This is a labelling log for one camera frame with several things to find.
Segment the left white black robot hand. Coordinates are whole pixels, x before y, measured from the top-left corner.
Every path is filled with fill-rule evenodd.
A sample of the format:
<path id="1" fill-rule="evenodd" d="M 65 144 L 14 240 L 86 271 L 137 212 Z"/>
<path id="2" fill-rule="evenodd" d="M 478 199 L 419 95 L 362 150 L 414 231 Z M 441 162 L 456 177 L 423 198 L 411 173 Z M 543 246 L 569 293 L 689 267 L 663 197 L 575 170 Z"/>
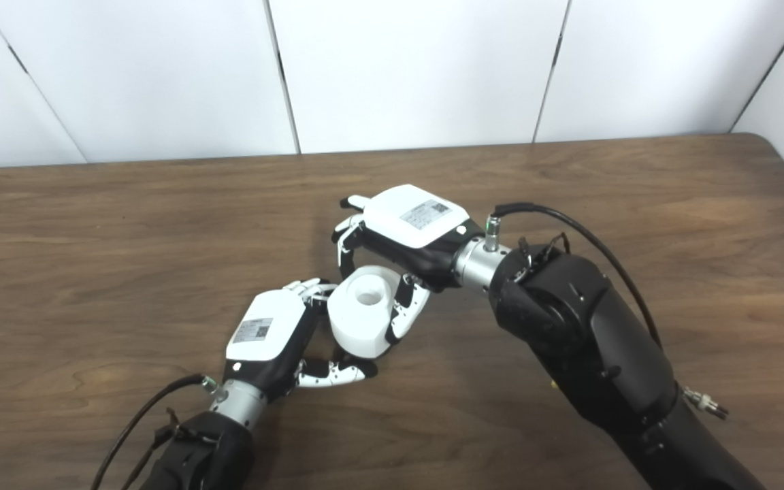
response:
<path id="1" fill-rule="evenodd" d="M 336 387 L 377 376 L 378 366 L 370 360 L 342 353 L 330 360 L 305 355 L 336 288 L 314 277 L 255 295 L 227 343 L 222 381 L 245 382 L 274 401 L 297 387 Z"/>

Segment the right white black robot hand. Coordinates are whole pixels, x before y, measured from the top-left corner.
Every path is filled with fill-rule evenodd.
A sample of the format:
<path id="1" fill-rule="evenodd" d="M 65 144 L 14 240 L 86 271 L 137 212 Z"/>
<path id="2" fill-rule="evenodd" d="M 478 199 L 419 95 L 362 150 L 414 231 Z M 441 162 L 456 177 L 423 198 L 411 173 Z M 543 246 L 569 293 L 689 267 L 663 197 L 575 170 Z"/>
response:
<path id="1" fill-rule="evenodd" d="M 483 239 L 485 233 L 466 209 L 414 185 L 391 187 L 374 197 L 351 195 L 340 201 L 340 207 L 357 211 L 336 225 L 331 236 L 340 276 L 348 279 L 355 275 L 358 248 L 405 272 L 393 282 L 392 313 L 380 329 L 382 340 L 396 345 L 423 307 L 417 303 L 419 299 L 425 301 L 429 293 L 463 286 L 455 261 L 467 245 Z"/>

